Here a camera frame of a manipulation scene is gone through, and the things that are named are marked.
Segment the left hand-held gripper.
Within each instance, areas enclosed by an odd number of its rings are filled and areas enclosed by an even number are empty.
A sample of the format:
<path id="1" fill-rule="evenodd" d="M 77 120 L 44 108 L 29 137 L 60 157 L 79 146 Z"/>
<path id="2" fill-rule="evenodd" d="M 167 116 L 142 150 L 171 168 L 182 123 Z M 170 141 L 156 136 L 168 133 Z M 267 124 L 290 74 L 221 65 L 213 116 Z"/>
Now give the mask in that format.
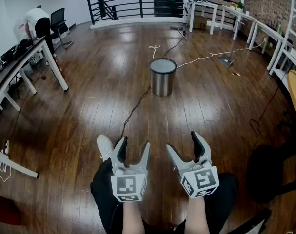
<path id="1" fill-rule="evenodd" d="M 142 149 L 141 160 L 136 165 L 125 167 L 128 137 L 123 137 L 111 154 L 113 175 L 111 184 L 114 197 L 119 202 L 142 201 L 147 187 L 147 164 L 150 143 L 146 142 Z"/>

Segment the stainless steel trash can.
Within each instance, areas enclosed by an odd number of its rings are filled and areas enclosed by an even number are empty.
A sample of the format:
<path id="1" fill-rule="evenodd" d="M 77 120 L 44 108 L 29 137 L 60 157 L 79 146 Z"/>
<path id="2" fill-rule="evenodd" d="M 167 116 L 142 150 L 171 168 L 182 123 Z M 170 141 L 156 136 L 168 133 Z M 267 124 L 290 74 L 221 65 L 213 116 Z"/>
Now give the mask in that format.
<path id="1" fill-rule="evenodd" d="M 169 58 L 157 58 L 149 63 L 151 89 L 156 96 L 169 96 L 173 90 L 177 64 Z"/>

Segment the person's left forearm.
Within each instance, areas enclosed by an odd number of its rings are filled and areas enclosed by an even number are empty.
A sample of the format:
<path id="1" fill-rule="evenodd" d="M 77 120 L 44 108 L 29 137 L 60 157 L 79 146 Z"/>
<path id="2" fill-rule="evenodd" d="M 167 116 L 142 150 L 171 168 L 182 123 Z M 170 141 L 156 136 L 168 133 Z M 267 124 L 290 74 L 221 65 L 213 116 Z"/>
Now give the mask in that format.
<path id="1" fill-rule="evenodd" d="M 122 234 L 145 234 L 137 202 L 124 202 Z"/>

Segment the person's right forearm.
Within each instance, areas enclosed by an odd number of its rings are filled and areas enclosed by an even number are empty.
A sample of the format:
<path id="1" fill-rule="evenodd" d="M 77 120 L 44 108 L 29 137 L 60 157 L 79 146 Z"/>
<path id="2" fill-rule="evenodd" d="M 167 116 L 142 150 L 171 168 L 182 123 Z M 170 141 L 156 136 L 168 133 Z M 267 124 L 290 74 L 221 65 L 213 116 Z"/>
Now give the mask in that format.
<path id="1" fill-rule="evenodd" d="M 204 197 L 189 199 L 184 234 L 210 234 Z"/>

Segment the person's leg black trousers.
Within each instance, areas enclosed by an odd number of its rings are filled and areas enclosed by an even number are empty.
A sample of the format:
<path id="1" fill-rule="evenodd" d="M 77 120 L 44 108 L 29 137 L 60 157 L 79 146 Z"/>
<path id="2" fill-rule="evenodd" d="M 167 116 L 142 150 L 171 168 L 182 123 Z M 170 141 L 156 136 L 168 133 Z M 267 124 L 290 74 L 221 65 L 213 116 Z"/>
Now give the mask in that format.
<path id="1" fill-rule="evenodd" d="M 90 184 L 90 188 L 106 233 L 122 234 L 123 204 L 113 195 L 112 174 L 111 159 L 107 159 L 100 164 Z"/>
<path id="2" fill-rule="evenodd" d="M 235 204 L 238 180 L 231 173 L 218 174 L 219 186 L 205 197 L 206 220 L 210 234 L 219 234 Z"/>

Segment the person's right leg black trousers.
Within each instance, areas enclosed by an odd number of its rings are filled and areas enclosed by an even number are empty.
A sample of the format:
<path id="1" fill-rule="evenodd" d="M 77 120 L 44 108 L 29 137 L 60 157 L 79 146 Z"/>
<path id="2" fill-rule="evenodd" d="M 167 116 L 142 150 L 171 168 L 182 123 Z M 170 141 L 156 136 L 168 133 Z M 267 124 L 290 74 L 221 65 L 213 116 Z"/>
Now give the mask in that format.
<path id="1" fill-rule="evenodd" d="M 205 197 L 206 220 L 210 234 L 219 234 L 235 204 L 238 180 L 231 173 L 218 174 L 219 186 Z"/>

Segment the grey dustpan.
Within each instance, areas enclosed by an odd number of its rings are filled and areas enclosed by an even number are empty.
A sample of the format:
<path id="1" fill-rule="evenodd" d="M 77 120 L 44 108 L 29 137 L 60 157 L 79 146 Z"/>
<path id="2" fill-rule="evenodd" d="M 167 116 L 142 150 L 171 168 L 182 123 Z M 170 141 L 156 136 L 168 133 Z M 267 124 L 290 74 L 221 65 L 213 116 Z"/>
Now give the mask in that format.
<path id="1" fill-rule="evenodd" d="M 224 53 L 220 54 L 217 58 L 217 60 L 219 62 L 221 62 L 227 68 L 229 68 L 234 62 L 233 53 L 238 51 L 238 49 L 234 50 L 236 40 L 237 40 L 237 36 L 235 36 L 235 38 L 233 40 L 231 51 L 224 52 Z"/>

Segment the dark red object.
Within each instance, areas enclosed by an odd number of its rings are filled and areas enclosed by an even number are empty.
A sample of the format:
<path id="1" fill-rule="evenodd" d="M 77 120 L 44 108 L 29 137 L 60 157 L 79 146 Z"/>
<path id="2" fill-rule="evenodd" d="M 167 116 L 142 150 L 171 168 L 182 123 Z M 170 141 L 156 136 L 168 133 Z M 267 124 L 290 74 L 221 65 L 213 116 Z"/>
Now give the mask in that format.
<path id="1" fill-rule="evenodd" d="M 0 222 L 10 225 L 22 225 L 21 211 L 12 200 L 0 196 Z"/>

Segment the plain white table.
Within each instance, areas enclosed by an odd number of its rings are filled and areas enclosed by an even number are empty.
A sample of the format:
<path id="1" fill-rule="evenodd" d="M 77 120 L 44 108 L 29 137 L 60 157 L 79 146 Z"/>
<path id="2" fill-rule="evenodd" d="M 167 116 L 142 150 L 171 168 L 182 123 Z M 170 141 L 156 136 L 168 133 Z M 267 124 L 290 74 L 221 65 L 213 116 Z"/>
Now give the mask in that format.
<path id="1" fill-rule="evenodd" d="M 266 34 L 266 37 L 265 39 L 262 41 L 262 43 L 259 45 L 259 46 L 263 46 L 262 47 L 262 53 L 264 54 L 265 51 L 266 51 L 266 48 L 267 48 L 267 45 L 269 43 L 269 38 L 272 38 L 273 40 L 276 41 L 276 47 L 275 47 L 275 50 L 274 50 L 274 53 L 271 57 L 271 60 L 267 66 L 267 70 L 270 72 L 271 74 L 271 69 L 273 67 L 273 64 L 278 56 L 278 53 L 280 51 L 280 48 L 281 48 L 281 45 L 282 45 L 282 42 L 284 40 L 283 36 L 280 35 L 277 31 L 274 31 L 273 29 L 271 29 L 269 26 L 255 20 L 253 22 L 253 25 L 252 25 L 252 28 L 250 30 L 250 34 L 249 34 L 249 37 L 248 37 L 248 41 L 247 43 L 249 43 L 249 50 L 252 50 L 252 48 L 254 47 L 254 43 L 255 43 L 255 40 L 256 40 L 256 36 L 257 36 L 257 33 L 258 33 L 258 30 L 261 29 L 265 34 Z"/>

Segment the white table with plant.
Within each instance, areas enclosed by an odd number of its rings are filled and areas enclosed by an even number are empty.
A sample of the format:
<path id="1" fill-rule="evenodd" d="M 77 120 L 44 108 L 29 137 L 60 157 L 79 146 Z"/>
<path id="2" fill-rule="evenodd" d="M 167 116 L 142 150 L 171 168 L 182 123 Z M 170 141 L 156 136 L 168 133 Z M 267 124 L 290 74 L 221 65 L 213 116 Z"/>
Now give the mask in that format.
<path id="1" fill-rule="evenodd" d="M 236 20 L 235 20 L 235 27 L 234 27 L 234 36 L 233 36 L 233 40 L 235 40 L 236 36 L 237 36 L 237 33 L 238 33 L 238 30 L 239 30 L 239 24 L 242 23 L 242 19 L 247 19 L 249 21 L 252 22 L 252 26 L 250 28 L 250 32 L 249 32 L 249 35 L 248 35 L 248 39 L 247 39 L 247 43 L 249 44 L 250 41 L 251 41 L 251 38 L 252 38 L 252 35 L 253 35 L 253 32 L 254 32 L 254 27 L 255 27 L 255 24 L 256 24 L 256 19 L 253 18 L 252 16 L 249 16 L 243 12 L 240 12 L 236 9 L 232 9 L 228 6 L 225 6 L 223 5 L 222 6 L 222 16 L 221 16 L 221 23 L 220 23 L 220 30 L 222 30 L 224 28 L 224 19 L 225 19 L 225 13 L 228 12 L 232 15 L 234 15 L 236 17 Z"/>

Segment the black cabinet with green light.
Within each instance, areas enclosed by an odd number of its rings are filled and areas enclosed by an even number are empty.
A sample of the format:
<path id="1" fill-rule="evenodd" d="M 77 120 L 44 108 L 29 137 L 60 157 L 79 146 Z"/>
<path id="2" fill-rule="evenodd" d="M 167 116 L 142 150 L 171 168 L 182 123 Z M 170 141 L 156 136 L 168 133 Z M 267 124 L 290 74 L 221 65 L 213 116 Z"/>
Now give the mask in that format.
<path id="1" fill-rule="evenodd" d="M 183 0 L 154 0 L 155 17 L 183 17 Z"/>

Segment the white table with electronics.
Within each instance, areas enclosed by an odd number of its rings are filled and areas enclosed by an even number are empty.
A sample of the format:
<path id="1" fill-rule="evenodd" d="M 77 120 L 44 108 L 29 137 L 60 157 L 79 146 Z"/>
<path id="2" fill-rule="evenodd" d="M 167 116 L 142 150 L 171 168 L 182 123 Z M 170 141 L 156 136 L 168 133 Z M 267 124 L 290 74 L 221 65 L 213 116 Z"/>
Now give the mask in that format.
<path id="1" fill-rule="evenodd" d="M 193 24 L 194 24 L 194 14 L 195 14 L 195 7 L 201 6 L 202 7 L 202 15 L 204 16 L 205 8 L 212 8 L 213 9 L 213 15 L 212 20 L 210 24 L 210 35 L 213 34 L 214 27 L 216 25 L 216 15 L 217 15 L 217 8 L 218 5 L 210 2 L 199 2 L 199 1 L 193 1 L 191 4 L 190 9 L 190 23 L 189 23 L 189 32 L 193 31 Z"/>

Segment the black bag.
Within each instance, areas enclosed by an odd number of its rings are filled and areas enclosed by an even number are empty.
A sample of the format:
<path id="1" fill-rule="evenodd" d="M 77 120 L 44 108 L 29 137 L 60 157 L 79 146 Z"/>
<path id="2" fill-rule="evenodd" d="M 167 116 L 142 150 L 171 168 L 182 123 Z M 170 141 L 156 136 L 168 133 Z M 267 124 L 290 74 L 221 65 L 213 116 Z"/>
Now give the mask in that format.
<path id="1" fill-rule="evenodd" d="M 15 46 L 13 55 L 14 58 L 19 58 L 22 56 L 26 51 L 27 48 L 31 47 L 33 45 L 33 41 L 30 39 L 23 39 L 19 44 Z"/>

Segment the black metal railing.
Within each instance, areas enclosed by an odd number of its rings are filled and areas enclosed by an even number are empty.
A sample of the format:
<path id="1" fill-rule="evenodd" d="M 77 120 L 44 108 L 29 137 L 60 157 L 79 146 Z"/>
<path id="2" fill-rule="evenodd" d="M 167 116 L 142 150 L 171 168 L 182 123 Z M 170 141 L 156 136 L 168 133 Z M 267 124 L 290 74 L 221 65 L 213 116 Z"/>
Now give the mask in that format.
<path id="1" fill-rule="evenodd" d="M 183 17 L 155 17 L 154 0 L 87 0 L 93 29 L 128 23 L 184 23 L 190 16 L 192 2 L 183 0 Z M 222 6 L 231 3 L 230 0 L 209 0 L 218 5 L 216 26 L 221 23 Z M 202 7 L 195 7 L 195 15 L 202 15 Z M 205 8 L 204 17 L 207 24 L 211 24 L 212 8 Z"/>

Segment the white shelf unit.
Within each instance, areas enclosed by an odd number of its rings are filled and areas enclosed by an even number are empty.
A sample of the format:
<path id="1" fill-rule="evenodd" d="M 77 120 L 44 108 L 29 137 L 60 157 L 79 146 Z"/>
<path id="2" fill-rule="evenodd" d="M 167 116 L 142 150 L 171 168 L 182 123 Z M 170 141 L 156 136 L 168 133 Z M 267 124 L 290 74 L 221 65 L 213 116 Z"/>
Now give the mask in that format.
<path id="1" fill-rule="evenodd" d="M 296 71 L 296 0 L 291 0 L 288 25 L 282 42 L 274 53 L 269 74 L 276 75 L 287 86 L 288 73 L 291 70 Z"/>

